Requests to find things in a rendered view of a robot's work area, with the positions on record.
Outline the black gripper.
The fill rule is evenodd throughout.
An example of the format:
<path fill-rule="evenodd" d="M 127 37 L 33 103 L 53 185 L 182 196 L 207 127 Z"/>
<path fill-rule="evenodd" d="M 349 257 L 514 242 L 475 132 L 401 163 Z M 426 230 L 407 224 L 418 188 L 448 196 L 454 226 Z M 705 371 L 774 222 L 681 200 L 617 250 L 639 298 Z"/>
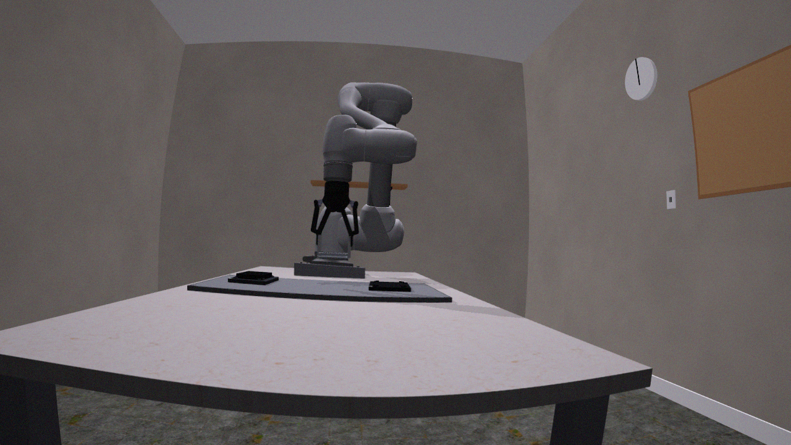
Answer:
<path fill-rule="evenodd" d="M 320 221 L 320 225 L 318 226 L 318 230 L 316 230 L 315 226 L 317 226 L 318 222 L 318 215 L 319 215 L 319 207 L 324 203 L 327 206 L 327 210 L 325 211 L 324 217 Z M 345 209 L 349 205 L 353 208 L 353 223 L 354 223 L 354 231 L 352 231 L 350 223 L 347 219 L 347 213 L 345 213 Z M 344 217 L 345 226 L 347 226 L 347 231 L 349 233 L 348 236 L 348 252 L 347 256 L 350 257 L 350 246 L 353 245 L 353 236 L 359 233 L 358 230 L 358 201 L 352 201 L 349 199 L 349 183 L 347 181 L 326 181 L 325 188 L 324 188 L 324 199 L 322 200 L 314 200 L 315 210 L 313 213 L 313 224 L 311 225 L 311 231 L 316 234 L 316 245 L 318 245 L 318 253 L 321 252 L 321 239 L 322 235 L 321 232 L 324 230 L 324 226 L 327 222 L 329 214 L 331 212 L 338 212 L 342 213 L 342 217 Z"/>

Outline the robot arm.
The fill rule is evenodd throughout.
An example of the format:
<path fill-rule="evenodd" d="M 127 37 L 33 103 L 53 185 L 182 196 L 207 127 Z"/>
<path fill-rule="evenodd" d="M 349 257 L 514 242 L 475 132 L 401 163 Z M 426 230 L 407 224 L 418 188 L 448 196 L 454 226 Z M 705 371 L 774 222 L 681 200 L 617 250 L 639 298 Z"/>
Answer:
<path fill-rule="evenodd" d="M 396 124 L 412 110 L 412 92 L 388 83 L 352 82 L 341 88 L 338 105 L 342 115 L 330 118 L 324 133 L 324 180 L 352 181 L 353 163 L 364 161 L 364 154 L 370 163 L 367 205 L 358 216 L 351 250 L 395 250 L 403 242 L 404 227 L 389 206 L 392 164 L 411 161 L 417 149 L 417 138 Z M 329 214 L 321 235 L 322 252 L 348 252 L 342 213 Z"/>

